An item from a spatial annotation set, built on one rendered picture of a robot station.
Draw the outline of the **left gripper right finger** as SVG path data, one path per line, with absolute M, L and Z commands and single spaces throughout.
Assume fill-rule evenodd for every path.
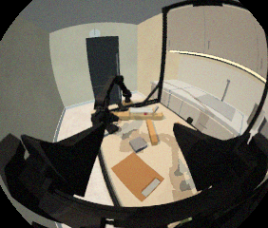
M 251 133 L 245 133 L 229 140 L 220 140 L 180 123 L 174 123 L 173 133 L 197 192 L 211 186 L 210 181 L 235 150 L 248 143 L 251 136 Z

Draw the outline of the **brown clipboard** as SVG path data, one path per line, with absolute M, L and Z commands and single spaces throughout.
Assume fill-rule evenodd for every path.
M 140 201 L 144 201 L 164 180 L 139 157 L 123 163 L 116 176 Z

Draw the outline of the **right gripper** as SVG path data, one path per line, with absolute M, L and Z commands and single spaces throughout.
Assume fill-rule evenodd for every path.
M 108 117 L 105 117 L 103 119 L 104 123 L 105 123 L 105 130 L 110 134 L 112 135 L 113 133 L 117 132 L 119 129 L 118 127 L 115 125 L 115 124 L 112 124 L 111 123 L 111 120 L 110 120 L 111 116 L 109 114 Z

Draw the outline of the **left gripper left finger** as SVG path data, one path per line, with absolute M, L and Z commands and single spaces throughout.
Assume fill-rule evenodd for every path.
M 84 198 L 104 134 L 105 123 L 98 123 L 59 142 L 28 135 L 21 135 L 21 140 L 30 155 L 49 164 L 74 195 Z

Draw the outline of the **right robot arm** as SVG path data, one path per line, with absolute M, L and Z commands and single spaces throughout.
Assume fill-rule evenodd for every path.
M 116 81 L 118 81 L 118 82 L 116 82 Z M 128 94 L 128 95 L 123 95 L 123 97 L 124 97 L 124 102 L 129 103 L 129 98 L 131 98 L 132 95 L 131 95 L 130 90 L 128 90 L 126 88 L 126 86 L 124 85 L 124 76 L 123 75 L 110 75 L 108 77 L 106 84 L 105 84 L 105 87 L 95 98 L 93 110 L 96 110 L 96 111 L 92 114 L 92 117 L 90 119 L 93 124 L 99 124 L 102 122 L 102 120 L 105 117 L 109 116 L 109 109 L 108 110 L 106 110 L 106 109 L 109 107 L 109 105 L 108 105 L 109 100 L 110 100 L 109 94 L 110 94 L 111 89 L 114 86 L 114 84 L 116 84 L 120 87 L 120 89 L 123 92 L 122 95 Z M 102 105 L 102 106 L 99 107 L 97 105 Z M 114 115 L 114 113 L 110 113 L 110 116 L 112 117 L 112 118 L 110 118 L 112 124 L 113 124 L 113 122 L 119 121 L 119 117 L 117 115 Z

